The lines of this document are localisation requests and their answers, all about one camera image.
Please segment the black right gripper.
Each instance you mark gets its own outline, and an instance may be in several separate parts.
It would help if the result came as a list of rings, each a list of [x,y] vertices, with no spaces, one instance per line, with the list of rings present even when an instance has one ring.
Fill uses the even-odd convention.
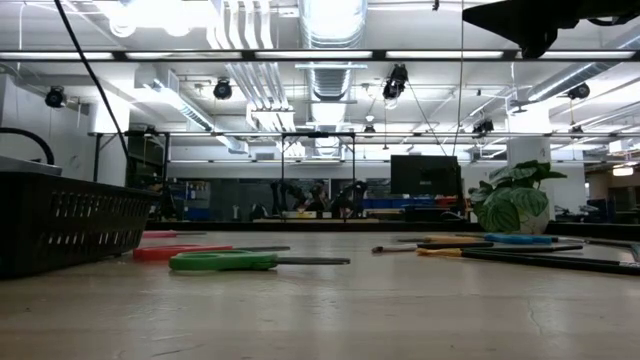
[[[618,26],[640,16],[640,0],[503,0],[466,8],[462,19],[519,43],[522,57],[544,55],[558,36],[559,23],[574,28],[581,20]]]

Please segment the black paintbrush silver end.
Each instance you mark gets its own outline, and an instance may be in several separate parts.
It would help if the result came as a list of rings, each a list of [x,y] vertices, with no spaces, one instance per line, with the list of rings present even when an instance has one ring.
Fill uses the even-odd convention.
[[[630,275],[640,277],[640,263],[589,258],[557,257],[547,255],[509,254],[493,251],[463,250],[461,256],[478,260],[517,265],[530,265],[566,270]]]

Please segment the green scissors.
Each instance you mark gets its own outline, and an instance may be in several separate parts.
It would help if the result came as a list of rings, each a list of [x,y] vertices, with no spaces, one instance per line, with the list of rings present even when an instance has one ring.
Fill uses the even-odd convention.
[[[179,272],[266,271],[279,265],[348,265],[349,258],[283,257],[274,252],[216,250],[183,252],[169,259],[169,268]]]

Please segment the black light bar crossbeam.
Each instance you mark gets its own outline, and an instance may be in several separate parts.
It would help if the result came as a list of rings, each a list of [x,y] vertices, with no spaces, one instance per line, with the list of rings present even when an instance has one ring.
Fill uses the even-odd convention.
[[[87,51],[90,62],[640,62],[640,50],[550,50],[525,58],[519,50],[176,50]],[[0,50],[0,61],[79,62],[76,51]]]

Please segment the potted green striped plant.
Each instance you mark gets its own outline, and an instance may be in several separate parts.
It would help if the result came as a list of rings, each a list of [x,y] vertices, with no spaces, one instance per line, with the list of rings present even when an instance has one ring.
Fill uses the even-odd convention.
[[[473,214],[486,232],[541,235],[550,221],[550,202],[542,183],[565,179],[549,162],[530,160],[489,174],[468,193]]]

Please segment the black monitor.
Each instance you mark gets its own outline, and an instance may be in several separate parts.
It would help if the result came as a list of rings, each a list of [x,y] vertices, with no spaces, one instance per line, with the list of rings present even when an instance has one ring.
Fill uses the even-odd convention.
[[[411,196],[458,196],[461,167],[455,156],[392,155],[391,192]]]

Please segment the blue storage bins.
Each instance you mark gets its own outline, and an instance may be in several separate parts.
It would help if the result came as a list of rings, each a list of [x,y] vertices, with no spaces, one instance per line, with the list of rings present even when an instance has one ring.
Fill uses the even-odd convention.
[[[432,198],[376,198],[364,199],[364,209],[402,209],[406,207],[432,207],[436,204]]]

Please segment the orange scissors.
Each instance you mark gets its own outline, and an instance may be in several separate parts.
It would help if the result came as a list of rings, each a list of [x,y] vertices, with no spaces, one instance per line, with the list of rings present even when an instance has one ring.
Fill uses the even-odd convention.
[[[458,236],[458,235],[428,235],[419,238],[397,239],[400,243],[474,243],[482,242],[482,237],[477,236]]]

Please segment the silver ferrule black paintbrush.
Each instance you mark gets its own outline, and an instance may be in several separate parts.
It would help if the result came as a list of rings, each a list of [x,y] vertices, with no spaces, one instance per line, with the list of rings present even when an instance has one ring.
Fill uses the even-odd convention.
[[[463,249],[463,248],[490,248],[493,246],[494,246],[494,243],[492,242],[417,243],[417,244],[404,244],[404,245],[376,246],[371,249],[371,252],[373,254],[384,254],[384,253],[398,253],[398,252],[413,252],[418,249],[448,250],[448,249]]]

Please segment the person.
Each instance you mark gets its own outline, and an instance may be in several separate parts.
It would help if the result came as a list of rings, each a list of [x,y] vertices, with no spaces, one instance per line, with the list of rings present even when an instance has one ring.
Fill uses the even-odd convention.
[[[321,183],[316,183],[310,189],[311,200],[306,210],[311,212],[324,212],[328,206],[328,198],[325,187]]]

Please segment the dark shelf unit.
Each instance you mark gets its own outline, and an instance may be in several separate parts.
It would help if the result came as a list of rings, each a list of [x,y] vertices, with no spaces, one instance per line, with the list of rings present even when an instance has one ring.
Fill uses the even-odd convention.
[[[129,156],[126,185],[159,195],[152,205],[151,219],[164,221],[176,215],[168,180],[168,137],[155,130],[125,133]]]

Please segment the red scissors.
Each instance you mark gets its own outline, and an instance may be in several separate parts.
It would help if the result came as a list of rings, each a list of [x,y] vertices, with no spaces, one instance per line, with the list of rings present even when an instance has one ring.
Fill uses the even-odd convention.
[[[133,250],[133,258],[136,261],[151,262],[151,261],[168,261],[171,257],[181,253],[189,252],[206,252],[206,251],[227,251],[227,250],[241,250],[241,251],[253,251],[253,252],[277,252],[288,251],[288,246],[251,246],[251,247],[234,247],[231,245],[169,245],[169,246],[154,246],[143,247]]]

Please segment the black mesh basket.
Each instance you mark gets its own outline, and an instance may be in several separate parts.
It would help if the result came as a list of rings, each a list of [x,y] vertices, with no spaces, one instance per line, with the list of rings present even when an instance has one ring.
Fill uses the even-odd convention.
[[[119,256],[139,246],[153,192],[0,172],[0,279]]]

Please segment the silver ventilation duct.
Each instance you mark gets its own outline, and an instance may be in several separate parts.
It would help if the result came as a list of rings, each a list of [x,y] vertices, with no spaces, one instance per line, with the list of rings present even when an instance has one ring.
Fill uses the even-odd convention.
[[[298,0],[305,48],[355,49],[361,46],[368,0]],[[351,86],[352,71],[315,68],[307,71],[311,94],[320,101],[341,101]]]

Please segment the black background rig frame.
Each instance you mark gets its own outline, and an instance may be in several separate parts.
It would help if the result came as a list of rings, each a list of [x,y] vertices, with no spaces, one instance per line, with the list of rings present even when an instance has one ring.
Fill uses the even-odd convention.
[[[281,177],[280,180],[284,180],[286,182],[291,183],[289,180],[285,179],[285,164],[286,164],[286,156],[285,152],[293,145],[295,145],[300,138],[310,138],[310,139],[329,139],[335,138],[338,143],[351,152],[351,184],[348,186],[348,189],[352,192],[352,197],[356,198],[356,136],[354,132],[326,132],[326,131],[307,131],[307,132],[283,132],[280,134],[280,169],[281,169]],[[331,201],[328,198],[328,206],[324,212],[311,212],[307,211],[306,208],[309,205],[311,200],[310,198],[305,198],[305,201],[300,203],[298,208],[295,208],[297,211],[296,215],[289,215],[289,212],[284,212],[280,217],[283,222],[288,221],[289,219],[308,219],[306,216],[307,213],[314,214],[315,220],[327,220],[333,219],[333,213],[331,212]]]

